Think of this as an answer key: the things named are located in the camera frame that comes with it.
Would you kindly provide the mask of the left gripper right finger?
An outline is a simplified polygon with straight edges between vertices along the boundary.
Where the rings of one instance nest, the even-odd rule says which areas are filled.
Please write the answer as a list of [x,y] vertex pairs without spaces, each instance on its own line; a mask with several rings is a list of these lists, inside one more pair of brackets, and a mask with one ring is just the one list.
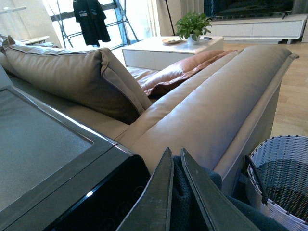
[[183,170],[209,231],[259,230],[220,191],[185,148],[180,149]]

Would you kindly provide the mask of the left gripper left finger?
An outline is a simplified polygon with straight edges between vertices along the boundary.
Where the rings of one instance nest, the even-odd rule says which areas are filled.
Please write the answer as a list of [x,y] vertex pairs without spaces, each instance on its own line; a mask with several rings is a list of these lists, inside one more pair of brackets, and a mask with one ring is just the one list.
[[174,161],[166,148],[141,197],[125,216],[118,231],[170,230]]

